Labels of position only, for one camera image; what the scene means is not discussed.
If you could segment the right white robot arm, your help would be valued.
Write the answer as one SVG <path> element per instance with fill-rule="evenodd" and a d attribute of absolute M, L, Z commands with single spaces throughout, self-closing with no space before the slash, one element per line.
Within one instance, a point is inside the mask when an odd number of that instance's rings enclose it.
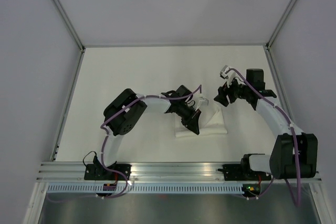
<path fill-rule="evenodd" d="M 236 100 L 245 100 L 266 122 L 275 137 L 271 154 L 246 154 L 239 172 L 245 179 L 258 172 L 273 175 L 276 179 L 313 178 L 317 172 L 318 140 L 295 125 L 280 106 L 277 95 L 266 89 L 264 71 L 247 69 L 243 76 L 233 67 L 220 71 L 224 84 L 218 88 L 214 100 L 228 106 Z"/>

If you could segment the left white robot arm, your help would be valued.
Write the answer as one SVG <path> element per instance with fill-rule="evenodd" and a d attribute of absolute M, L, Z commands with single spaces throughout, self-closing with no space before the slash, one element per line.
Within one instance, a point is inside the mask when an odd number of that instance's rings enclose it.
<path fill-rule="evenodd" d="M 100 128 L 106 132 L 100 151 L 100 164 L 96 173 L 104 180 L 114 176 L 114 164 L 123 137 L 128 134 L 145 113 L 176 114 L 182 125 L 192 133 L 199 135 L 199 108 L 188 105 L 195 93 L 202 92 L 202 86 L 190 91 L 181 85 L 177 90 L 160 94 L 137 94 L 127 88 L 122 91 L 104 110 L 104 122 Z"/>

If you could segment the white cloth napkin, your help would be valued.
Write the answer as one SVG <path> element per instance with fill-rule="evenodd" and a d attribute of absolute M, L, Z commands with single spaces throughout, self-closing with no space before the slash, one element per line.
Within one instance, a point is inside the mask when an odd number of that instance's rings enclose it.
<path fill-rule="evenodd" d="M 175 116 L 175 137 L 190 138 L 228 134 L 221 107 L 217 103 L 200 107 L 199 135 L 188 130 L 181 123 L 181 118 Z"/>

